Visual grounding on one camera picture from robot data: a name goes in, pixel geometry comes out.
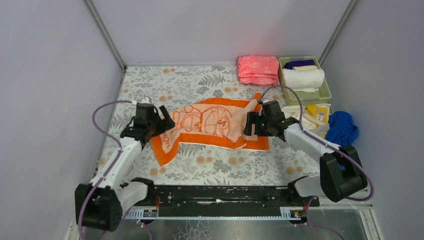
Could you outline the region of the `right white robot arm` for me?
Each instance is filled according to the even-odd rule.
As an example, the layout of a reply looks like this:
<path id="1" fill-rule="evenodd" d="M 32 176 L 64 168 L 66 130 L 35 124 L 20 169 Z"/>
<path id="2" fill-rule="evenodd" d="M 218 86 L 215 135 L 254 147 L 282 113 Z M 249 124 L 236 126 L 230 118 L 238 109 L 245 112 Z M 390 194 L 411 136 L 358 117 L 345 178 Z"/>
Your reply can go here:
<path id="1" fill-rule="evenodd" d="M 369 200 L 374 185 L 365 173 L 357 150 L 329 142 L 303 127 L 301 120 L 285 117 L 277 101 L 261 104 L 261 112 L 248 112 L 244 134 L 277 137 L 293 145 L 319 164 L 318 176 L 304 176 L 290 183 L 299 197 L 326 196 L 332 202 L 354 200 L 353 194 L 369 188 Z"/>

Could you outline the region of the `orange cartoon towel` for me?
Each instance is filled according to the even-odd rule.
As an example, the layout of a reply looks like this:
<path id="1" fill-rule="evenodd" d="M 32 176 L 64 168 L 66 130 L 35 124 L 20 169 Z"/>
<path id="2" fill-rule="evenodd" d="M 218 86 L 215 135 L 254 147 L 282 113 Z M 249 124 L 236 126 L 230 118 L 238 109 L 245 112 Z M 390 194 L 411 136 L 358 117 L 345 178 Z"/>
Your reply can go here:
<path id="1" fill-rule="evenodd" d="M 266 136 L 244 135 L 247 114 L 258 113 L 257 92 L 252 99 L 214 97 L 172 111 L 175 127 L 153 137 L 151 148 L 158 164 L 169 164 L 178 153 L 180 143 L 215 146 L 229 150 L 269 150 Z"/>

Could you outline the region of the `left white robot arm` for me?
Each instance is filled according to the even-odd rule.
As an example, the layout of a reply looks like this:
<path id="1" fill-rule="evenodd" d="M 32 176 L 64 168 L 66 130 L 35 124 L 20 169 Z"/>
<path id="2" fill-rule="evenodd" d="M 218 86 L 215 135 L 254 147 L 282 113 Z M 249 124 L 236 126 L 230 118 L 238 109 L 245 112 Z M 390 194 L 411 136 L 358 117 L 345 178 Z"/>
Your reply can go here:
<path id="1" fill-rule="evenodd" d="M 135 115 L 124 127 L 119 138 L 112 137 L 118 149 L 89 183 L 79 184 L 74 192 L 75 217 L 79 232 L 84 227 L 115 231 L 134 204 L 144 200 L 153 182 L 148 179 L 131 181 L 121 188 L 121 180 L 146 144 L 154 137 L 175 127 L 165 106 L 132 101 Z"/>

